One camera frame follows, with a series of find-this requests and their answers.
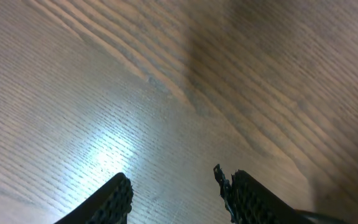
wood grain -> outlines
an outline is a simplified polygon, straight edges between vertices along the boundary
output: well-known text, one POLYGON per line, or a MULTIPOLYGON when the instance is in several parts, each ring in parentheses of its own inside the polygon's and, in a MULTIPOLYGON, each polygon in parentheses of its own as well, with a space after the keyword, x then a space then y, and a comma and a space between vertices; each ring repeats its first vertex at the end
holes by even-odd
POLYGON ((131 223, 229 223, 217 163, 358 223, 358 1, 0 0, 0 223, 120 171, 131 223))

wooden surface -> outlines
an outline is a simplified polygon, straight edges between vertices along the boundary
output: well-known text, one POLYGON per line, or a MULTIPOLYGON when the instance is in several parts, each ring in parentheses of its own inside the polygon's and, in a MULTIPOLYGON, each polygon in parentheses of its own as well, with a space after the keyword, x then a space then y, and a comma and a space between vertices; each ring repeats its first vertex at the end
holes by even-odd
POLYGON ((0 0, 0 223, 119 171, 131 223, 229 223, 217 163, 358 223, 358 1, 0 0))

black plastic object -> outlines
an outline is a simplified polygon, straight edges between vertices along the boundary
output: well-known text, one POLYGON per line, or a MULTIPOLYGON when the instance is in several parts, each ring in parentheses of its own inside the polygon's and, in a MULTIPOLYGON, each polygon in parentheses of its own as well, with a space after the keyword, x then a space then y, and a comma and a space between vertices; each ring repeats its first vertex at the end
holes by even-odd
POLYGON ((133 195, 131 181, 118 173, 56 224, 127 223, 133 195))
POLYGON ((271 193, 243 170, 232 175, 232 185, 225 179, 218 164, 214 168, 215 179, 221 187, 221 197, 231 222, 238 224, 309 224, 309 219, 271 193))

black cable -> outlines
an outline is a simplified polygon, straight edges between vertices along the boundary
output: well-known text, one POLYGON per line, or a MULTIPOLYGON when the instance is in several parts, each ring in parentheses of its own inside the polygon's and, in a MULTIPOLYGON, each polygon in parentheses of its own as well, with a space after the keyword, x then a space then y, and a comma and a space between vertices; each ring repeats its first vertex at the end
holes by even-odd
POLYGON ((330 217, 328 215, 322 215, 322 214, 308 212, 308 211, 304 211, 304 210, 296 210, 296 212, 298 212, 298 214, 302 215, 305 218, 312 218, 312 219, 315 219, 318 221, 323 221, 323 222, 330 223, 330 224, 348 224, 345 221, 330 217))

wooden table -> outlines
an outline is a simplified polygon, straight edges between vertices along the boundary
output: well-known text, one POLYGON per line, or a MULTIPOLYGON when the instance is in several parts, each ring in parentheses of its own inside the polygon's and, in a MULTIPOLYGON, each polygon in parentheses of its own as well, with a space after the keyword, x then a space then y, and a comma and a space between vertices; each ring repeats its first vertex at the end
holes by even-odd
POLYGON ((229 223, 217 163, 358 223, 358 1, 0 0, 0 223, 120 171, 131 223, 229 223))

